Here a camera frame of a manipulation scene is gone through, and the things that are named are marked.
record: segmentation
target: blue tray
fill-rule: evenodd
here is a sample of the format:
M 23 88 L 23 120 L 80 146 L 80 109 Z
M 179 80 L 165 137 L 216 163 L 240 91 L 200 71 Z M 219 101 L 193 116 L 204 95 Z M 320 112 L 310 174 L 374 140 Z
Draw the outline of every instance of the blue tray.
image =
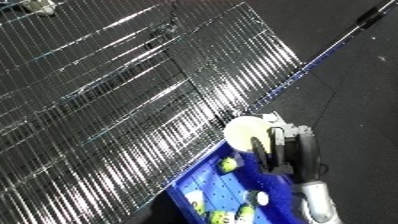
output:
M 302 223 L 291 212 L 292 194 L 289 179 L 259 173 L 253 154 L 241 154 L 245 165 L 232 173 L 222 175 L 218 172 L 218 162 L 233 153 L 227 143 L 220 143 L 213 153 L 199 161 L 167 189 L 187 220 L 195 224 L 205 223 L 185 198 L 184 195 L 189 192 L 203 191 L 206 211 L 236 212 L 244 203 L 245 191 L 261 190 L 269 194 L 270 202 L 267 206 L 256 209 L 254 223 Z

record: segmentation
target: silver metal part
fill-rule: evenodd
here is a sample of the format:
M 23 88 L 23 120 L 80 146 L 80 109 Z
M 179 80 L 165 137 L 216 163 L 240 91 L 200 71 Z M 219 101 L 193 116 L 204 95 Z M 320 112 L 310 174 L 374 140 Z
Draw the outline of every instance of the silver metal part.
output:
M 342 223 L 324 182 L 305 183 L 300 185 L 299 188 L 301 193 L 305 195 L 301 204 L 302 214 L 310 224 Z

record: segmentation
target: reflective surface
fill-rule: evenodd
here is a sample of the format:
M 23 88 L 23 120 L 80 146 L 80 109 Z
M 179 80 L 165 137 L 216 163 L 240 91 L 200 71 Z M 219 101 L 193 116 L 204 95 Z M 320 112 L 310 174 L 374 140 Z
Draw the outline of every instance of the reflective surface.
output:
M 118 223 L 299 65 L 241 1 L 0 17 L 0 223 Z

